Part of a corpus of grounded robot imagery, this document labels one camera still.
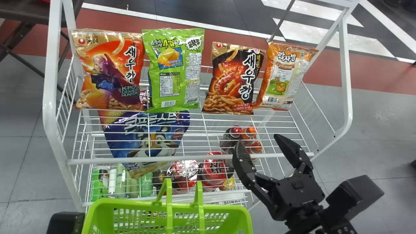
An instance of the shrimp cracker bag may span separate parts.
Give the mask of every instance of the shrimp cracker bag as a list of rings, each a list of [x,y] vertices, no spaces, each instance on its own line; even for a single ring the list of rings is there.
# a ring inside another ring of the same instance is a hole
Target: shrimp cracker bag
[[[138,110],[144,57],[141,34],[80,29],[71,35],[85,76],[75,106]]]
[[[253,114],[254,81],[260,72],[264,55],[264,50],[213,42],[213,78],[202,111]]]
[[[142,33],[150,58],[147,112],[198,108],[204,29],[152,29]]]
[[[289,110],[309,62],[318,50],[271,42],[267,67],[253,108]]]

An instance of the black wheel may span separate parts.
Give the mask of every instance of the black wheel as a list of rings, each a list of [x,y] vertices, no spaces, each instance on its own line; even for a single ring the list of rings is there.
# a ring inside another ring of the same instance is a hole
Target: black wheel
[[[411,163],[410,163],[410,165],[412,165],[412,167],[413,167],[414,169],[416,169],[416,160],[414,160],[413,162],[411,162]]]
[[[59,212],[52,215],[46,234],[80,234],[84,225],[84,213]]]

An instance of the bottle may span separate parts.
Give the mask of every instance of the bottle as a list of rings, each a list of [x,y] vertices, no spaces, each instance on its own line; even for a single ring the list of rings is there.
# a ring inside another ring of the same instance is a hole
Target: bottle
[[[257,158],[253,158],[254,154],[261,154],[263,147],[261,146],[260,141],[255,141],[250,147],[247,147],[247,151],[250,154],[251,160],[255,162],[257,161]]]
[[[256,139],[256,129],[253,125],[248,126],[243,129],[243,134],[241,134],[241,139],[243,140],[243,145],[250,146],[253,144],[254,139]]]
[[[237,144],[241,132],[241,127],[238,125],[234,125],[225,131],[223,138],[220,141],[220,147],[226,154],[233,154],[234,146]]]

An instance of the nutrition label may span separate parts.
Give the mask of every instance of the nutrition label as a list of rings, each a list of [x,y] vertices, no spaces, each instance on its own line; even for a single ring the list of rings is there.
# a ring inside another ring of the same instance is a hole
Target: nutrition label
[[[188,53],[186,58],[185,103],[187,104],[198,101],[202,53]]]
[[[293,76],[292,80],[290,81],[290,86],[287,89],[286,95],[291,96],[295,95],[300,82],[302,81],[303,75],[305,75],[306,70],[308,69],[309,62],[300,61],[299,68],[296,70],[295,75]]]
[[[178,96],[180,90],[180,73],[166,72],[160,73],[160,97]]]

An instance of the gray floor tile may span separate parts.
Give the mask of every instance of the gray floor tile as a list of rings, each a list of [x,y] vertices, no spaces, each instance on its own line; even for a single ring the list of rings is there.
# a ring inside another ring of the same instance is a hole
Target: gray floor tile
[[[270,217],[267,207],[260,203],[250,210],[254,233],[285,233],[289,229],[284,222],[278,222]]]
[[[15,94],[0,92],[0,136],[29,137],[32,135],[42,106],[41,93]]]
[[[331,183],[324,183],[325,188],[327,189],[328,193],[330,194],[340,183],[340,182],[331,182]],[[380,205],[383,204],[382,200],[378,200],[369,208],[364,210],[363,212],[359,213],[355,216],[351,223],[357,233],[360,234],[380,234],[380,233],[388,233],[389,229],[387,227],[386,222],[384,221],[381,215]]]
[[[0,63],[0,71],[2,71],[0,76],[2,88],[14,90],[18,87],[19,78],[25,76],[27,67],[8,55]]]
[[[343,181],[367,174],[372,179],[416,176],[409,163],[416,146],[402,140],[341,138],[317,157],[314,165],[323,182]]]
[[[8,202],[30,137],[0,137],[0,202]]]
[[[73,142],[65,148],[72,151]],[[32,137],[11,201],[70,198],[55,156],[45,137]]]
[[[322,85],[307,86],[334,129],[340,128],[344,120],[342,98],[339,95],[341,89]],[[416,108],[407,108],[409,103],[416,101],[415,95],[353,89],[352,98],[353,123],[344,138],[416,139],[416,126],[412,124]]]
[[[72,109],[71,110],[71,116],[69,117],[68,121],[68,127],[67,132],[65,133],[65,136],[67,137],[75,137],[76,131],[77,131],[77,125],[78,125],[78,118],[79,118],[79,112],[80,109]],[[45,129],[43,127],[43,116],[42,114],[39,116],[39,119],[36,122],[35,129],[33,131],[34,137],[46,137]]]
[[[1,228],[1,224],[3,223],[4,214],[6,213],[7,204],[8,202],[0,203],[0,228]]]
[[[376,179],[374,182],[385,193],[376,206],[389,230],[394,233],[414,233],[416,178]]]
[[[72,200],[11,202],[0,226],[0,233],[44,234],[51,216],[62,211],[76,211]]]

